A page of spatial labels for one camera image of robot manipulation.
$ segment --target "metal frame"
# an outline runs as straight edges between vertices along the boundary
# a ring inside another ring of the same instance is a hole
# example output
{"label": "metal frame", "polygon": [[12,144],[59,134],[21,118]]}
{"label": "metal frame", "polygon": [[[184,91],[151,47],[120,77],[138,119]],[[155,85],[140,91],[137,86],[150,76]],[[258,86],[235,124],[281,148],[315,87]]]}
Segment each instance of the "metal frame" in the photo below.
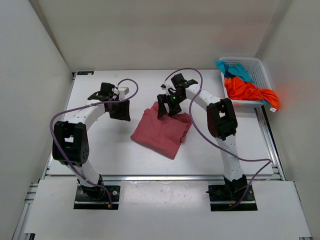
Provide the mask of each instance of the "metal frame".
{"label": "metal frame", "polygon": [[48,160],[46,161],[46,164],[45,164],[45,168],[44,168],[44,171],[43,171],[43,174],[41,177],[42,180],[45,179],[45,177],[47,175],[47,171],[50,169],[50,165],[51,165],[52,160],[53,160],[53,157],[52,157],[52,151],[51,151],[50,155],[48,157]]}
{"label": "metal frame", "polygon": [[277,165],[281,180],[285,181],[286,176],[285,176],[284,170],[283,170],[281,162],[280,162],[277,148],[274,144],[271,129],[267,124],[268,117],[264,114],[261,107],[255,108],[255,114],[256,114],[256,118],[258,119],[260,130],[264,136],[265,145],[267,147],[267,152],[268,152],[269,158],[272,160],[273,164]]}
{"label": "metal frame", "polygon": [[35,237],[35,235],[32,233],[26,234],[24,232],[25,232],[25,227],[30,214],[30,210],[32,208],[32,203],[34,202],[34,199],[36,196],[37,189],[38,189],[38,184],[31,183],[24,200],[24,206],[22,209],[21,216],[15,227],[12,240],[33,240]]}
{"label": "metal frame", "polygon": [[[258,175],[255,177],[257,181],[280,181],[277,165],[272,164],[272,175]],[[223,175],[102,175],[105,182],[114,181],[223,181]],[[252,175],[247,175],[247,179],[251,179]],[[75,178],[74,175],[47,175],[47,179],[54,178]]]}

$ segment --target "white basket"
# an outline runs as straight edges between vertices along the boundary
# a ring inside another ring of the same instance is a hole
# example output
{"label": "white basket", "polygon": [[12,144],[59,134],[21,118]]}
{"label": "white basket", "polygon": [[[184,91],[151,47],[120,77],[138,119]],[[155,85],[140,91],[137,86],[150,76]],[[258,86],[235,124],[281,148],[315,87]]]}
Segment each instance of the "white basket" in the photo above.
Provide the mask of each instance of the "white basket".
{"label": "white basket", "polygon": [[[260,89],[271,89],[270,82],[262,61],[254,57],[245,56],[223,56],[219,60],[225,61],[229,66],[236,64],[242,64],[245,70],[248,71],[252,77],[255,85]],[[225,75],[221,72],[222,84],[224,90],[224,96],[229,98],[227,89],[225,87]],[[232,100],[234,107],[250,107],[259,108],[264,105],[261,101],[249,101],[249,100]]]}

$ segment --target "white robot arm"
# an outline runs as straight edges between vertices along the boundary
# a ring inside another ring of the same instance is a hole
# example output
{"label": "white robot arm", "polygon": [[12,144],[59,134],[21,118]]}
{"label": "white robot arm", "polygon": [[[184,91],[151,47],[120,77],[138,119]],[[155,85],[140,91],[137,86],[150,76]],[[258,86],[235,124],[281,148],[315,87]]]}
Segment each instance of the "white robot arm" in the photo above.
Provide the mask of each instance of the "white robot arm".
{"label": "white robot arm", "polygon": [[52,156],[71,169],[77,177],[84,193],[93,199],[100,199],[104,191],[100,187],[92,186],[88,182],[103,185],[103,179],[92,167],[89,156],[89,143],[87,131],[93,123],[104,113],[110,113],[110,118],[130,121],[130,101],[112,104],[92,105],[97,102],[120,101],[129,93],[127,87],[116,87],[110,83],[102,83],[100,91],[93,93],[86,103],[88,108],[78,111],[68,121],[57,121],[54,125],[54,134],[59,144],[67,154],[74,168],[82,175],[78,175],[74,169],[65,161],[57,149],[55,143],[52,147]]}
{"label": "white robot arm", "polygon": [[[159,103],[158,118],[167,113],[165,104],[169,108],[169,116],[173,116],[181,111],[179,103],[185,99],[193,99],[200,89],[200,85],[195,80],[185,80],[183,75],[177,74],[172,79],[172,85],[162,85],[165,94],[157,96]],[[207,125],[209,132],[215,137],[218,145],[238,155],[236,147],[236,128],[238,126],[235,111],[230,99],[220,99],[202,89],[195,98],[195,103],[207,112]],[[224,181],[228,195],[234,197],[235,193],[244,190],[247,186],[247,178],[240,166],[239,159],[220,150],[223,167]]]}

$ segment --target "white table surface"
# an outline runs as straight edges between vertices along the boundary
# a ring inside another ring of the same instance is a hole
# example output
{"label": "white table surface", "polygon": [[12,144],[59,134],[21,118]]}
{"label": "white table surface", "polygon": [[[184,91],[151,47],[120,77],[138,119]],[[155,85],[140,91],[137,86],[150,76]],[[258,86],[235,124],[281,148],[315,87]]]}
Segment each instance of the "white table surface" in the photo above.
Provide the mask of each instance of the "white table surface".
{"label": "white table surface", "polygon": [[74,179],[41,180],[35,240],[298,240],[311,237],[291,181],[254,181],[257,211],[210,211],[206,181],[121,182],[119,210],[73,209]]}
{"label": "white table surface", "polygon": [[[219,70],[200,70],[203,74],[203,88],[211,94],[224,98]],[[117,84],[131,78],[139,84],[139,92],[130,100],[131,122],[110,119],[106,113],[88,131],[90,147],[89,160],[102,175],[223,175],[224,168],[220,150],[206,142],[192,126],[186,141],[180,146],[175,159],[169,159],[157,152],[141,146],[130,139],[145,109],[150,108],[157,95],[164,91],[160,85],[172,70],[110,70],[94,71],[93,75],[77,75],[67,105],[67,109],[83,106],[87,98],[100,90],[102,82]],[[200,78],[191,70],[182,71],[186,79]],[[134,93],[135,85],[129,81],[121,84]],[[188,112],[189,100],[181,104],[182,112]],[[197,104],[192,106],[194,120],[210,139],[207,128],[207,114]],[[235,109],[238,128],[236,146],[239,156],[247,159],[268,158],[267,146],[261,133],[253,108]],[[74,113],[68,113],[68,120]],[[241,162],[246,175],[253,175],[265,163]],[[56,160],[52,160],[49,175],[72,175],[73,173]],[[273,174],[269,165],[260,174]]]}

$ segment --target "purple cable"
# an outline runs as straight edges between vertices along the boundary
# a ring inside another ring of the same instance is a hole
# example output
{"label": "purple cable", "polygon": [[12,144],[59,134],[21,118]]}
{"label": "purple cable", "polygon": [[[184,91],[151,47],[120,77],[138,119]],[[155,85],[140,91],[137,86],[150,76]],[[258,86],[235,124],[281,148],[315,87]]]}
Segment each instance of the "purple cable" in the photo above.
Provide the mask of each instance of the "purple cable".
{"label": "purple cable", "polygon": [[199,76],[200,76],[200,89],[199,91],[194,95],[194,97],[191,99],[191,102],[190,102],[190,105],[189,105],[189,114],[190,114],[190,118],[191,118],[191,121],[192,121],[192,124],[194,125],[195,129],[197,130],[197,132],[210,144],[212,144],[214,147],[220,149],[221,151],[224,151],[226,152],[227,154],[230,154],[231,156],[239,159],[240,161],[244,161],[244,162],[262,162],[262,161],[268,161],[264,166],[262,166],[251,178],[251,180],[249,181],[249,183],[247,184],[246,188],[245,188],[245,191],[243,193],[243,195],[239,198],[238,201],[236,201],[231,207],[227,208],[226,211],[229,211],[231,209],[234,209],[236,206],[238,206],[241,201],[244,199],[244,197],[246,196],[248,190],[249,190],[249,187],[251,185],[251,183],[253,182],[253,180],[255,179],[255,177],[266,167],[268,166],[272,161],[271,159],[268,159],[268,158],[261,158],[261,159],[253,159],[253,160],[249,160],[249,159],[245,159],[245,158],[242,158],[242,157],[239,157],[237,156],[236,154],[224,149],[223,147],[220,147],[219,145],[215,144],[214,142],[212,142],[209,138],[207,138],[202,132],[201,130],[198,128],[198,126],[196,125],[195,121],[194,121],[194,118],[192,116],[192,112],[191,112],[191,108],[192,108],[192,104],[194,103],[195,99],[198,97],[198,95],[201,93],[202,91],[202,85],[203,85],[203,82],[204,82],[204,79],[203,79],[203,76],[202,74],[195,68],[191,68],[191,67],[187,67],[187,68],[181,68],[181,69],[178,69],[178,70],[175,70],[174,72],[172,72],[165,80],[164,82],[166,82],[173,74],[175,74],[176,72],[179,72],[181,70],[193,70],[193,71],[196,71]]}
{"label": "purple cable", "polygon": [[96,106],[96,105],[100,105],[100,104],[118,104],[118,103],[122,103],[122,102],[125,102],[129,99],[132,99],[138,92],[139,90],[139,86],[138,84],[136,83],[136,81],[132,80],[132,79],[129,79],[129,78],[126,78],[126,79],[123,79],[121,80],[117,85],[119,86],[119,84],[121,84],[122,82],[124,81],[130,81],[130,82],[133,82],[136,86],[136,90],[135,90],[135,93],[132,94],[130,97],[126,98],[126,99],[123,99],[123,100],[120,100],[120,101],[101,101],[101,102],[96,102],[96,103],[92,103],[90,105],[85,105],[85,106],[80,106],[80,107],[77,107],[77,108],[73,108],[73,109],[69,109],[69,110],[65,110],[65,111],[61,111],[61,112],[58,112],[56,115],[54,115],[51,120],[50,120],[50,133],[51,133],[51,136],[53,138],[53,141],[56,145],[56,147],[59,149],[60,153],[62,154],[62,156],[64,157],[64,159],[66,160],[66,162],[69,164],[69,166],[72,168],[72,170],[77,174],[79,175],[81,178],[83,178],[84,181],[86,181],[88,184],[94,186],[94,187],[99,187],[99,188],[102,188],[104,192],[106,192],[106,194],[108,195],[108,198],[109,198],[109,204],[112,206],[112,200],[111,200],[111,196],[110,196],[110,193],[108,191],[108,189],[105,187],[105,186],[102,186],[102,185],[99,185],[99,184],[95,184],[89,180],[87,180],[85,178],[85,176],[83,176],[80,172],[78,172],[78,170],[73,166],[73,164],[71,163],[70,159],[68,158],[68,156],[66,155],[65,151],[62,149],[61,145],[59,144],[57,138],[56,138],[56,135],[55,135],[55,132],[54,132],[54,121],[55,119],[62,115],[62,114],[66,114],[66,113],[70,113],[70,112],[73,112],[73,111],[77,111],[77,110],[82,110],[82,109],[86,109],[86,108],[90,108],[90,107],[93,107],[93,106]]}

